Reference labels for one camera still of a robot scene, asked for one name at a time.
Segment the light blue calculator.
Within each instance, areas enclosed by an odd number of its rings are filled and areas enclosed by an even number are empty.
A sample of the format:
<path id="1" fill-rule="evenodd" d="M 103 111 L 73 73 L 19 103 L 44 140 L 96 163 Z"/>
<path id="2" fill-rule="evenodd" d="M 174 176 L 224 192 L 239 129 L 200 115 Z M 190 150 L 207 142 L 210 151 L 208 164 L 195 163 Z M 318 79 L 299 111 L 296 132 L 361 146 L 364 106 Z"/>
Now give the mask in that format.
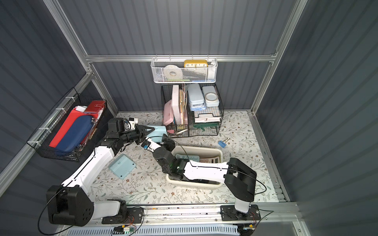
<path id="1" fill-rule="evenodd" d="M 110 165 L 109 170 L 119 179 L 125 179 L 136 167 L 136 163 L 127 155 L 121 154 Z"/>
<path id="2" fill-rule="evenodd" d="M 183 154 L 175 154 L 177 159 L 188 159 L 194 162 L 200 162 L 200 157 L 198 155 L 183 155 Z"/>
<path id="3" fill-rule="evenodd" d="M 154 131 L 147 135 L 148 138 L 151 138 L 155 143 L 161 143 L 162 137 L 167 135 L 167 130 L 165 126 L 156 126 L 156 125 L 149 125 L 148 127 L 154 128 Z"/>

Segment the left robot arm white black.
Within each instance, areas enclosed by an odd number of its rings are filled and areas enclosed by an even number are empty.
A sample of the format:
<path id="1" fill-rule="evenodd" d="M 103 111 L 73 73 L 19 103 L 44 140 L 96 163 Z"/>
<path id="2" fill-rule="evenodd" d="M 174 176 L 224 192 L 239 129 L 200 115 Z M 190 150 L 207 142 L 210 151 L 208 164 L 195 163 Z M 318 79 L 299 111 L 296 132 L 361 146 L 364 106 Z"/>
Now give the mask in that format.
<path id="1" fill-rule="evenodd" d="M 49 222 L 82 227 L 96 219 L 104 223 L 127 221 L 129 214 L 125 201 L 92 202 L 88 197 L 89 188 L 124 144 L 140 144 L 154 130 L 151 126 L 140 124 L 126 130 L 124 119 L 109 120 L 105 136 L 96 144 L 87 160 L 61 185 L 48 189 L 46 210 Z"/>

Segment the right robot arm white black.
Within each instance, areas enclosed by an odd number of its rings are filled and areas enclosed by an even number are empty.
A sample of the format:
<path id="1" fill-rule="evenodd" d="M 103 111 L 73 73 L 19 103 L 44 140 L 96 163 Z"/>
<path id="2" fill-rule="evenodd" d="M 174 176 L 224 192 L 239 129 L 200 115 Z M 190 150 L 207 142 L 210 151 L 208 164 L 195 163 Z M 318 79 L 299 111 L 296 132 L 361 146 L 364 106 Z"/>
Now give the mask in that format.
<path id="1" fill-rule="evenodd" d="M 201 163 L 189 158 L 176 158 L 169 148 L 177 142 L 162 137 L 162 143 L 146 138 L 143 148 L 153 154 L 162 172 L 175 181 L 212 181 L 226 185 L 235 197 L 234 208 L 240 215 L 247 215 L 250 204 L 255 200 L 257 173 L 237 158 L 222 163 Z"/>

